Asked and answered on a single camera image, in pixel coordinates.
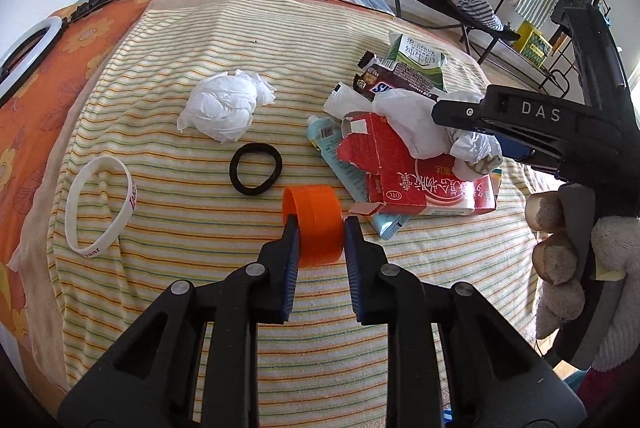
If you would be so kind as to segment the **right gloved hand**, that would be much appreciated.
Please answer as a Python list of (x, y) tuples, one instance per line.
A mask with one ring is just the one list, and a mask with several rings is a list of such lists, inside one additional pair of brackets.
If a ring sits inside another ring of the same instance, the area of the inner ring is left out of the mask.
[[(577, 277), (578, 250), (567, 235), (564, 209), (556, 191), (529, 196), (525, 219), (548, 237), (533, 250), (532, 261), (542, 287), (536, 313), (536, 338), (543, 340), (585, 307), (585, 292)], [(599, 347), (590, 364), (607, 372), (627, 362), (639, 348), (639, 220), (604, 217), (590, 233), (602, 269), (625, 275), (625, 283)]]

